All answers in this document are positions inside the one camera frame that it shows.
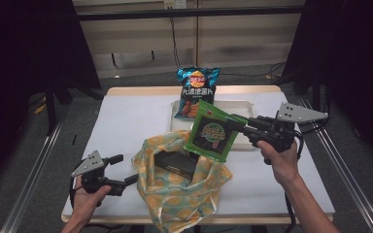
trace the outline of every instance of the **human hand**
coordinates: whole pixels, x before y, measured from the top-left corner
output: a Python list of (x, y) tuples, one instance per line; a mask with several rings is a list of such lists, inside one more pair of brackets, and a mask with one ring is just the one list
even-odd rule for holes
[(256, 145), (260, 148), (262, 156), (271, 160), (275, 180), (280, 185), (289, 185), (299, 177), (297, 144), (295, 141), (293, 141), (289, 150), (281, 153), (278, 153), (264, 141), (259, 141)]
[(102, 202), (111, 191), (108, 185), (101, 186), (95, 193), (89, 194), (82, 187), (81, 176), (77, 176), (75, 183), (74, 209), (68, 223), (62, 232), (80, 232), (92, 218), (98, 202)]

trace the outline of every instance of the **snack bag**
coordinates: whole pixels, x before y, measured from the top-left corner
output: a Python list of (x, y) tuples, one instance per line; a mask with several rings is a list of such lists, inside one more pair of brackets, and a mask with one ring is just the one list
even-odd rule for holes
[(217, 162), (225, 162), (238, 132), (228, 127), (227, 120), (246, 124), (240, 117), (229, 115), (205, 101), (199, 101), (199, 110), (184, 148)]
[(178, 70), (178, 81), (183, 85), (180, 108), (175, 117), (196, 117), (198, 101), (213, 104), (220, 68), (189, 67)]

